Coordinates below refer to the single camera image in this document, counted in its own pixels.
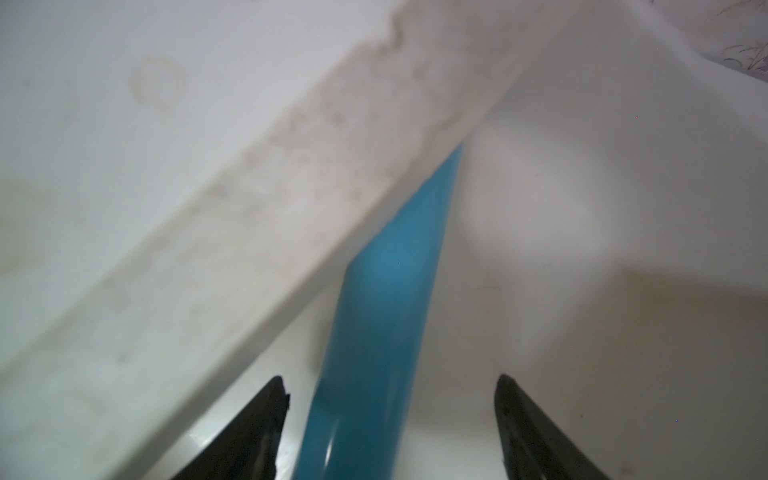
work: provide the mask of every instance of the dirty stain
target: dirty stain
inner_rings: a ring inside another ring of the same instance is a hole
[[[168,112],[187,87],[187,72],[165,56],[145,56],[131,73],[131,93],[142,106]]]
[[[631,477],[631,476],[634,476],[634,468],[632,468],[632,465],[630,465],[629,462],[624,460],[621,463],[621,468],[619,469],[619,473],[621,473],[621,476],[623,477]]]
[[[39,264],[30,224],[50,210],[51,198],[24,182],[0,178],[0,276]]]
[[[0,217],[0,276],[43,261],[43,255],[36,252],[30,242],[29,234],[19,222]]]

